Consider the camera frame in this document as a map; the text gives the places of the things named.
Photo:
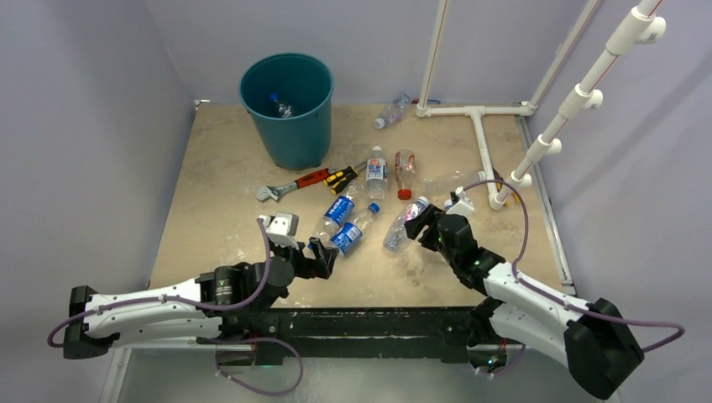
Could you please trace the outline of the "small red-label bottle white cap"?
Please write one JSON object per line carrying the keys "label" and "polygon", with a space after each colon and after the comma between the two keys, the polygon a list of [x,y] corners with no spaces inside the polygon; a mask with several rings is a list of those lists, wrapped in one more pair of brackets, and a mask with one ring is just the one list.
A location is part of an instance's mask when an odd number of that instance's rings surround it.
{"label": "small red-label bottle white cap", "polygon": [[418,217],[429,204],[425,196],[408,203],[390,225],[383,240],[383,247],[390,252],[397,252],[407,240],[405,223]]}

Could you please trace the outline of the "large clear crushed bottle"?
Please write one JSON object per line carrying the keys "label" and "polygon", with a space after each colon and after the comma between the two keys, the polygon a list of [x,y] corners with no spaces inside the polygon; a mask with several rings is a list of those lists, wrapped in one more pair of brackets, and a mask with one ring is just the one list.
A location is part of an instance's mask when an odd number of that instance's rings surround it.
{"label": "large clear crushed bottle", "polygon": [[296,110],[289,102],[279,100],[276,102],[275,106],[277,116],[279,118],[293,118],[297,114]]}

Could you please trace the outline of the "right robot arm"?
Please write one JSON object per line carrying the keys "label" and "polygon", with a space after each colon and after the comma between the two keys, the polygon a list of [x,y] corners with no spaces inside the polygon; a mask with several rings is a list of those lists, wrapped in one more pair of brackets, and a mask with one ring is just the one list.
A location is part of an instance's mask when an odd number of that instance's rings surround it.
{"label": "right robot arm", "polygon": [[575,382],[609,399],[644,353],[619,309],[557,292],[478,245],[466,217],[433,205],[405,223],[408,238],[438,252],[460,283],[485,297],[473,311],[472,341],[508,338],[563,365]]}

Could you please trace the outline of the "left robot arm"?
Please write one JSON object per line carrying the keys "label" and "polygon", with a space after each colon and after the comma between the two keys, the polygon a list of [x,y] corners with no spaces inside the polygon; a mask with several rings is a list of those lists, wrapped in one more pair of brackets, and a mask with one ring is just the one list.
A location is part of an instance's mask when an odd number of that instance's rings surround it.
{"label": "left robot arm", "polygon": [[221,335],[229,343],[241,343],[249,335],[250,320],[240,312],[270,308],[289,295],[295,278],[331,276],[339,249],[319,238],[310,238],[308,245],[311,258],[303,254],[303,243],[270,243],[263,262],[220,266],[177,285],[133,294],[109,296],[88,285],[76,286],[59,347],[65,359],[90,359],[121,344],[191,331],[199,338]]}

